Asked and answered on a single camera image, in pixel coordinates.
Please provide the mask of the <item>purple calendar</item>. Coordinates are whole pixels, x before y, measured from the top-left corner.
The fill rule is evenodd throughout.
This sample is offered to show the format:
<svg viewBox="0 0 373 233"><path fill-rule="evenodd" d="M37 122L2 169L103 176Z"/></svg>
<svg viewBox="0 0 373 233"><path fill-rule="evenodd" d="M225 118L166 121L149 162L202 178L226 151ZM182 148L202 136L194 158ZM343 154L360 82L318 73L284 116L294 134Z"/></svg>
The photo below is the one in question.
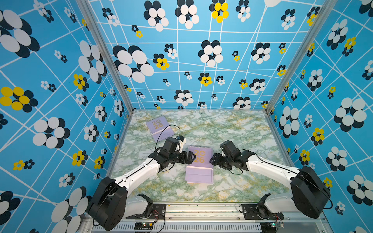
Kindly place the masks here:
<svg viewBox="0 0 373 233"><path fill-rule="evenodd" d="M212 148L189 146L188 150L196 155L196 159L186 167L185 180L188 183L213 184Z"/></svg>
<svg viewBox="0 0 373 233"><path fill-rule="evenodd" d="M165 116L154 118L146 122L146 125L155 142L159 142L174 135L174 131L169 126L170 124L166 120Z"/></svg>

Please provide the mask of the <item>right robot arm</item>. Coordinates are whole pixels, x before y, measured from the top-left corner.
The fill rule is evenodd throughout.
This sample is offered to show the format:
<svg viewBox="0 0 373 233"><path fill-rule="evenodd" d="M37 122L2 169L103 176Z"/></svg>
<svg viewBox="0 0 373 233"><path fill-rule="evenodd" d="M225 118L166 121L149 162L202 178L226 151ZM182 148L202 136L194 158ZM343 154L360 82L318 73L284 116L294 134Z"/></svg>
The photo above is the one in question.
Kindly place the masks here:
<svg viewBox="0 0 373 233"><path fill-rule="evenodd" d="M255 213L262 219L281 212L300 212L317 219L331 194L313 169L288 167L262 158L256 153L237 148L230 140L220 145L221 153L213 154L210 163L225 170L237 168L264 175L289 189L282 194L266 194L257 203Z"/></svg>

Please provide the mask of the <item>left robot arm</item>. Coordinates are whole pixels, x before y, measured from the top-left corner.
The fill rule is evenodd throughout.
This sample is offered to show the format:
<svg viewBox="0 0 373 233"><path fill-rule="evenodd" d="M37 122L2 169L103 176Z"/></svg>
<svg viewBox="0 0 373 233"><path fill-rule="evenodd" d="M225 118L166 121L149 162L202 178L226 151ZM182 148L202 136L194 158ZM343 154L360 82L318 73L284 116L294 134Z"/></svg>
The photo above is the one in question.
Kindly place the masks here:
<svg viewBox="0 0 373 233"><path fill-rule="evenodd" d="M123 218L146 219L156 214L153 200L144 194L128 196L143 182L164 171L169 165L190 165L196 155L184 151L184 136L168 137L162 147L155 149L142 164L130 172L111 179L102 179L89 201L86 212L93 218L94 226L110 231Z"/></svg>

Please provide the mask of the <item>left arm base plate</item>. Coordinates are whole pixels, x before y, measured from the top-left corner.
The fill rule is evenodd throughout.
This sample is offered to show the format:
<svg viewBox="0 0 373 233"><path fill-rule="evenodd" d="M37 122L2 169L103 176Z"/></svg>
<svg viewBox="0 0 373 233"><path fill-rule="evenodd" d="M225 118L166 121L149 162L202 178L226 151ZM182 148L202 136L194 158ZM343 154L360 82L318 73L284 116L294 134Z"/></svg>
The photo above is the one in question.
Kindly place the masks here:
<svg viewBox="0 0 373 233"><path fill-rule="evenodd" d="M152 219L160 220L165 218L166 205L163 203L149 204L141 214L134 214L126 217L126 219Z"/></svg>

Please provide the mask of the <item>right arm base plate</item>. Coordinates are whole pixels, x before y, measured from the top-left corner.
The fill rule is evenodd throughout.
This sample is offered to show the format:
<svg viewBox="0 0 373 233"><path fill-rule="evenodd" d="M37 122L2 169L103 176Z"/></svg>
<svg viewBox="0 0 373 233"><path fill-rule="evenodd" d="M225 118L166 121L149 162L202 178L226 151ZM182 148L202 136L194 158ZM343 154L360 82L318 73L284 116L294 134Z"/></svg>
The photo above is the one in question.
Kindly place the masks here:
<svg viewBox="0 0 373 233"><path fill-rule="evenodd" d="M283 220L282 212L272 213L265 206L257 204L241 204L239 211L243 214L245 220Z"/></svg>

